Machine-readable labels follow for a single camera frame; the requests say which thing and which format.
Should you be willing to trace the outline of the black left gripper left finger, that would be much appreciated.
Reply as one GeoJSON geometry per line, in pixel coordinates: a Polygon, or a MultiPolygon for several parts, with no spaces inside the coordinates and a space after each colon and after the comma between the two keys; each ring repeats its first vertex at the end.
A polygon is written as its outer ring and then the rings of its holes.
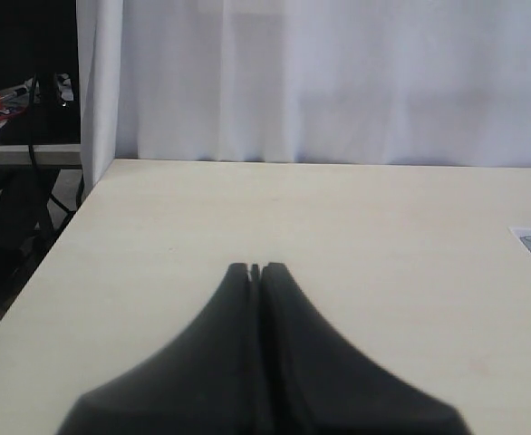
{"type": "Polygon", "coordinates": [[[256,266],[227,268],[171,343],[84,393],[61,434],[256,434],[259,350],[256,266]]]}

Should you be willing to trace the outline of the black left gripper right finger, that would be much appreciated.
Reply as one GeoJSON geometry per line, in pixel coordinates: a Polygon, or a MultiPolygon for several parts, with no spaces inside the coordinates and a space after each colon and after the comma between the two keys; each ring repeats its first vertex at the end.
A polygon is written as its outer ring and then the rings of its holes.
{"type": "Polygon", "coordinates": [[[451,405],[358,350],[315,308],[289,268],[259,284],[260,345],[276,434],[468,434],[451,405]]]}

